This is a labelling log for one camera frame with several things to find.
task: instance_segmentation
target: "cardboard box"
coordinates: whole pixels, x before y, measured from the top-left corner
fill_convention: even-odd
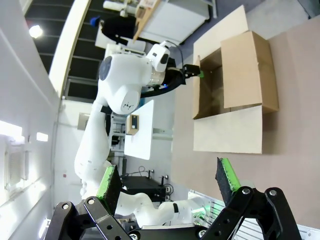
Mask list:
[[[193,45],[193,150],[262,153],[262,114],[279,110],[269,42],[248,31],[243,6]]]
[[[130,115],[126,118],[125,134],[135,135],[139,130],[139,116]]]

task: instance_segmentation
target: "wall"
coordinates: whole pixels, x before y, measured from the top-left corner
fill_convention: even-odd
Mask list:
[[[26,139],[30,136],[25,146],[30,151],[29,187],[8,201],[0,186],[0,236],[8,239],[45,194],[39,184],[51,187],[53,130],[60,104],[17,0],[1,2],[0,56],[0,120],[22,127]],[[36,141],[37,132],[48,134],[49,141]],[[51,208],[51,203],[47,202],[46,207]],[[35,214],[31,222],[29,231],[38,231],[42,216]]]
[[[77,126],[79,113],[89,114],[91,106],[91,103],[62,100],[54,158],[54,206],[66,200],[75,204],[81,201],[82,185],[75,173],[74,162],[84,131],[78,130]]]
[[[52,216],[52,189],[48,189],[42,198],[34,206],[33,210],[25,217],[18,229],[11,235],[10,240],[36,240],[39,239],[38,233],[44,219],[50,219]]]
[[[71,56],[75,49],[75,42],[78,39],[90,1],[75,0],[73,2],[56,46],[49,78],[59,98],[62,96],[64,82],[69,72]]]

